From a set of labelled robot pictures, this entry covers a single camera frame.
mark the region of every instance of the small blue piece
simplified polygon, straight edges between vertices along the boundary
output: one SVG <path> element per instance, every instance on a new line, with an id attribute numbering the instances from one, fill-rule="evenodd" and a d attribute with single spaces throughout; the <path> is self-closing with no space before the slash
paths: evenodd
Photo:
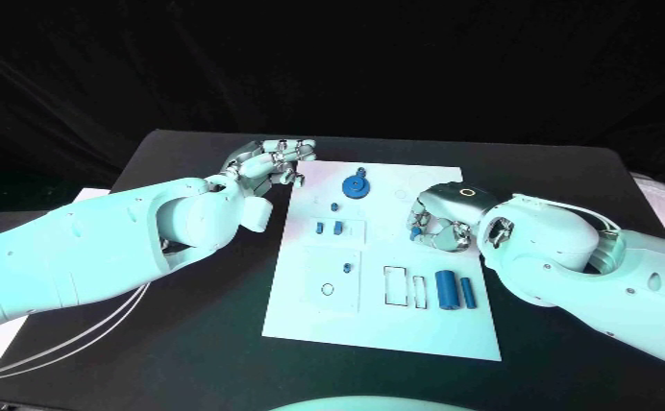
<path id="1" fill-rule="evenodd" d="M 458 310 L 460 308 L 460 296 L 458 294 L 455 273 L 449 270 L 442 270 L 434 275 L 437 277 L 439 308 Z"/>
<path id="2" fill-rule="evenodd" d="M 472 291 L 472 281 L 468 278 L 460 278 L 460 283 L 462 283 L 462 292 L 465 294 L 465 302 L 468 303 L 468 308 L 476 308 L 473 291 Z"/>
<path id="3" fill-rule="evenodd" d="M 411 241 L 416 239 L 416 237 L 423 233 L 423 231 L 420 230 L 420 227 L 414 227 L 411 229 Z"/>
<path id="4" fill-rule="evenodd" d="M 354 200 L 359 200 L 370 193 L 370 182 L 365 179 L 365 168 L 358 168 L 355 176 L 348 177 L 342 183 L 342 192 Z"/>

